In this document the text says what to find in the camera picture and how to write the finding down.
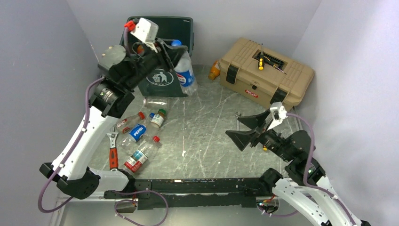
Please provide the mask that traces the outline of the blue label bottle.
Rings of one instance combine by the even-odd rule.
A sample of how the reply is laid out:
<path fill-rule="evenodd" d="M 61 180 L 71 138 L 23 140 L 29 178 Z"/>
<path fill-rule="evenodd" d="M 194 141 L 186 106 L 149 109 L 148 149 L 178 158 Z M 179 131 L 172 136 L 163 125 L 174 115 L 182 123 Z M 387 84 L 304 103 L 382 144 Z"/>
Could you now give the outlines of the blue label bottle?
<path fill-rule="evenodd" d="M 189 96 L 193 95 L 198 89 L 198 84 L 188 51 L 186 51 L 179 60 L 175 67 L 175 73 L 181 85 L 182 92 Z"/>

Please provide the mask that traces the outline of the white label green cap bottle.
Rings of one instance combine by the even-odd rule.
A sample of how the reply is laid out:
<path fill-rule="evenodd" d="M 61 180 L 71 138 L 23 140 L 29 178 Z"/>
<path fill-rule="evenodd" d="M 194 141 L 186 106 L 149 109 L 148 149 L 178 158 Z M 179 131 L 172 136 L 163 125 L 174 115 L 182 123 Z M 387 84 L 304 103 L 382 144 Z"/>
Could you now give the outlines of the white label green cap bottle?
<path fill-rule="evenodd" d="M 154 114 L 150 122 L 146 125 L 145 135 L 147 138 L 153 140 L 153 138 L 158 135 L 166 115 L 166 110 L 162 108 L 159 109 L 156 114 Z"/>

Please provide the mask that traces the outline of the pepsi bottle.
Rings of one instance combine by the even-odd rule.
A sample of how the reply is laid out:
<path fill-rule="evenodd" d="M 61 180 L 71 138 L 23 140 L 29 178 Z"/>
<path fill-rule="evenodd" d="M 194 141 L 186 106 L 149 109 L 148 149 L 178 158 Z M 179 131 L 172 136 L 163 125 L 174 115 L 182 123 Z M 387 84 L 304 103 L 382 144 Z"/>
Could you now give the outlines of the pepsi bottle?
<path fill-rule="evenodd" d="M 123 135 L 120 145 L 130 147 L 140 140 L 147 128 L 142 124 L 135 125 L 130 131 Z"/>

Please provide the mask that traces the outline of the clear bottle red cap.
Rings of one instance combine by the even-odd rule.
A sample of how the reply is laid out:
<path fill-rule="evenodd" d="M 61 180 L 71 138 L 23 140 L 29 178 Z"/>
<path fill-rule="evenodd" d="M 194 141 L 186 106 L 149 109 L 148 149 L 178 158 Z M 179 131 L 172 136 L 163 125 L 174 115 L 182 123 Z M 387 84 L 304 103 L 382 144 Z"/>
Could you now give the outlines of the clear bottle red cap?
<path fill-rule="evenodd" d="M 124 162 L 124 166 L 132 173 L 136 173 L 145 164 L 147 160 L 152 158 L 161 147 L 160 138 L 158 136 L 145 136 L 140 145 Z"/>

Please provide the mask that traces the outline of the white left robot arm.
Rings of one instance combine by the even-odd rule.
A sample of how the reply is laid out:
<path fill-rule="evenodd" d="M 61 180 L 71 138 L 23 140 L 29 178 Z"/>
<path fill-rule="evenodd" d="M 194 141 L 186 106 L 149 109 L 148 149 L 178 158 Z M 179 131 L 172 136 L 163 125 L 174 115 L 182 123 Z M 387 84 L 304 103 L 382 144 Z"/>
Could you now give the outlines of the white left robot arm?
<path fill-rule="evenodd" d="M 96 191 L 112 191 L 128 198 L 134 194 L 135 179 L 124 170 L 91 169 L 89 162 L 110 128 L 134 100 L 134 89 L 154 70 L 172 72 L 188 50 L 172 45 L 172 40 L 156 39 L 154 48 L 144 46 L 141 54 L 129 54 L 121 45 L 110 46 L 100 57 L 103 77 L 90 85 L 85 115 L 71 140 L 52 162 L 41 165 L 40 172 L 56 182 L 64 194 L 85 199 Z"/>

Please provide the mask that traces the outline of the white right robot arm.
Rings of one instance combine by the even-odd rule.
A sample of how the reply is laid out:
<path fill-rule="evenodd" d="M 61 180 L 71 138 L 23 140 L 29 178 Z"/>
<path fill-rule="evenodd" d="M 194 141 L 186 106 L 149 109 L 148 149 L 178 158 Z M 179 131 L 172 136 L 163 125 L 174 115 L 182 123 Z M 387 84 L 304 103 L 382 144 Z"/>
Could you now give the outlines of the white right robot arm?
<path fill-rule="evenodd" d="M 299 130 L 282 137 L 274 128 L 288 117 L 295 117 L 307 125 L 309 131 Z M 273 107 L 264 113 L 236 117 L 249 131 L 227 130 L 226 135 L 243 151 L 248 145 L 262 144 L 288 165 L 284 178 L 273 168 L 258 179 L 264 195 L 276 195 L 288 202 L 314 226 L 368 226 L 370 223 L 355 216 L 332 187 L 320 163 L 313 157 L 315 135 L 309 122 L 283 107 Z"/>

